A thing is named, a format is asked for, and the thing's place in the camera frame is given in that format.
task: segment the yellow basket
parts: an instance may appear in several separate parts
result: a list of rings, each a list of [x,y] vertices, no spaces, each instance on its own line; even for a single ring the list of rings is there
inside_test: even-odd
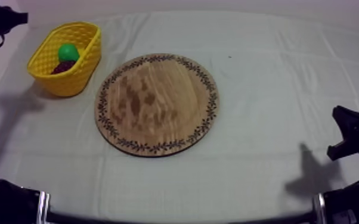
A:
[[[51,74],[59,64],[58,49],[63,43],[73,43],[80,54],[68,71]],[[36,50],[27,65],[28,72],[46,90],[60,97],[80,93],[92,76],[101,57],[101,32],[92,23],[67,23],[52,30]]]

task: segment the green ball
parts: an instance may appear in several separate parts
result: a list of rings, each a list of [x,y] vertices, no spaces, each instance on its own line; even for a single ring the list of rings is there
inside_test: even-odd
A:
[[[75,45],[72,43],[64,43],[58,49],[58,60],[61,61],[77,61],[79,53]]]

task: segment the round wooden board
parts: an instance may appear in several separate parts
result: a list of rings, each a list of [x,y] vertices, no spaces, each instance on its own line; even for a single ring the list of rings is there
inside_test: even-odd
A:
[[[150,54],[118,67],[95,102],[101,134],[119,150],[161,157],[187,149],[212,127],[219,108],[216,84],[191,59]]]

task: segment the table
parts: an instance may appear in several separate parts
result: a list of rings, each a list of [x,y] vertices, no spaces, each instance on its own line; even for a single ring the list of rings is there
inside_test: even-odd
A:
[[[331,117],[359,111],[359,32],[271,15],[178,11],[91,20],[102,59],[86,89],[56,98],[26,63],[56,25],[30,29],[0,81],[0,178],[49,192],[52,209],[103,219],[204,222],[310,209],[310,198],[359,180],[359,156],[330,162]],[[220,111],[189,150],[137,158],[94,121],[97,89],[143,54],[179,54],[210,71]]]

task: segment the decorative floral border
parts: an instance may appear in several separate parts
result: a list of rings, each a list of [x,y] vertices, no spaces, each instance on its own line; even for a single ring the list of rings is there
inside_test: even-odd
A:
[[[118,138],[119,132],[114,127],[113,122],[106,116],[107,113],[107,91],[111,84],[115,83],[118,77],[120,77],[124,72],[134,69],[138,66],[141,66],[145,62],[155,62],[155,61],[168,61],[175,60],[179,64],[183,65],[190,71],[194,71],[196,76],[200,78],[200,82],[206,87],[206,90],[209,91],[209,102],[206,108],[207,118],[202,119],[200,125],[198,125],[194,132],[187,137],[187,139],[174,140],[170,142],[158,143],[157,145],[148,145],[148,144],[140,144],[137,141],[129,141],[125,138]],[[139,59],[133,61],[131,64],[127,64],[122,67],[120,70],[115,71],[115,73],[107,78],[102,84],[100,94],[98,96],[98,114],[97,121],[103,124],[103,128],[107,131],[107,133],[112,136],[114,139],[117,139],[117,144],[123,147],[130,148],[134,150],[136,153],[139,151],[148,151],[153,154],[157,154],[159,151],[164,150],[168,151],[173,148],[182,148],[183,146],[188,144],[194,144],[199,140],[199,137],[206,134],[209,130],[209,126],[212,124],[214,118],[216,117],[216,109],[218,105],[218,94],[216,92],[216,87],[214,82],[212,82],[209,78],[209,75],[204,73],[200,66],[195,65],[188,58],[185,57],[177,57],[175,55],[151,55],[140,57]]]

